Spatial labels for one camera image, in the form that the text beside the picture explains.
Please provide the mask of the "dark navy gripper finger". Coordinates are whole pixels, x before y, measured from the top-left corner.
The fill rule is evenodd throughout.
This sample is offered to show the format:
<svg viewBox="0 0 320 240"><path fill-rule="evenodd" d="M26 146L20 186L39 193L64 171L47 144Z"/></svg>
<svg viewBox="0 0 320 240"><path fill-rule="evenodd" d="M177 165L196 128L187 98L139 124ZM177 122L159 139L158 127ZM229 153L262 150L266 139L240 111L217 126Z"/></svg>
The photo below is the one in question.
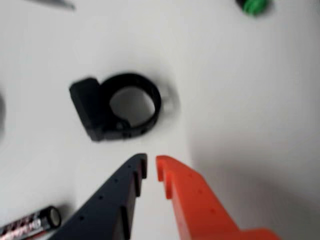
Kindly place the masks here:
<svg viewBox="0 0 320 240"><path fill-rule="evenodd" d="M145 153L129 158L50 239L129 240L147 166Z"/></svg>

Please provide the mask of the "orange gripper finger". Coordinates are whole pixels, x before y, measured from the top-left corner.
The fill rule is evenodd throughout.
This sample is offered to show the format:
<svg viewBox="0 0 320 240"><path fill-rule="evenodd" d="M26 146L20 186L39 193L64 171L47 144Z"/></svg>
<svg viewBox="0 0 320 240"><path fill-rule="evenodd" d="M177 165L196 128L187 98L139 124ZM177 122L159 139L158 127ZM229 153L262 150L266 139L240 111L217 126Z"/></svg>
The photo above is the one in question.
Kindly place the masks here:
<svg viewBox="0 0 320 240"><path fill-rule="evenodd" d="M204 177L167 155L156 157L157 176L172 201L182 240L277 240L269 229L240 229Z"/></svg>

